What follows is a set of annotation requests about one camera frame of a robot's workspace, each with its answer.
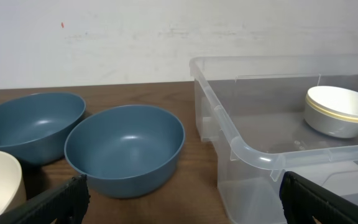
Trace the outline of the clear plastic storage container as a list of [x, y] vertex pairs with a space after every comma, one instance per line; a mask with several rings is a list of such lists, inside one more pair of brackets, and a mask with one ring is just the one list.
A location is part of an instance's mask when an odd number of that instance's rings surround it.
[[218, 190], [232, 223], [285, 223], [286, 171], [358, 205], [358, 137], [321, 134], [303, 118], [313, 86], [358, 91], [358, 54], [198, 57], [190, 72], [196, 126], [218, 155]]

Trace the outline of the dark blue bowl near container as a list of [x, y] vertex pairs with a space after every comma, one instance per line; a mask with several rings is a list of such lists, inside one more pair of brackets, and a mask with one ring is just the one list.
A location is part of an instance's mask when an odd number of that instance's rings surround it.
[[149, 194], [174, 174], [185, 128], [171, 112], [125, 105], [96, 113], [65, 142], [65, 158], [89, 188], [114, 198]]

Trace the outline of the dark blue bowl far left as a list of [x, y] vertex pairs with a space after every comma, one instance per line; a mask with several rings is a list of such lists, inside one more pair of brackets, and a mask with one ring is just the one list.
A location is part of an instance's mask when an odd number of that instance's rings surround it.
[[36, 93], [0, 104], [0, 151], [26, 166], [63, 157], [65, 141], [85, 117], [86, 102], [74, 93]]

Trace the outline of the white small bowl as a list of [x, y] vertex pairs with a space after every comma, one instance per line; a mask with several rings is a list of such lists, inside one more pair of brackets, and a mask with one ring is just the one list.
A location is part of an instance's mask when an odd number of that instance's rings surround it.
[[358, 118], [357, 91], [336, 86], [314, 86], [306, 95], [323, 109]]

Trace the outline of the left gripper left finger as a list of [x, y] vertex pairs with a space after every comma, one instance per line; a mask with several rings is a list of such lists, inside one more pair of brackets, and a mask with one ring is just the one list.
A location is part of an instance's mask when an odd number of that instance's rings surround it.
[[87, 176], [77, 175], [0, 215], [0, 224], [81, 224], [90, 203]]

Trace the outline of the grey small bowl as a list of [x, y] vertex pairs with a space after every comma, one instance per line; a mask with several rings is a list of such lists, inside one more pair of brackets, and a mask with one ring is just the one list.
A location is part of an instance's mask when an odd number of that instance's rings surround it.
[[305, 121], [315, 130], [335, 138], [354, 138], [358, 136], [358, 123], [325, 115], [309, 104], [305, 104]]

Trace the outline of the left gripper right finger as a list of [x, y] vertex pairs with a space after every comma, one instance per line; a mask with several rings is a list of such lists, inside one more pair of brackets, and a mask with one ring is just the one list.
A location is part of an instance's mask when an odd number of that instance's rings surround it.
[[279, 197], [288, 224], [358, 224], [358, 205], [288, 171]]

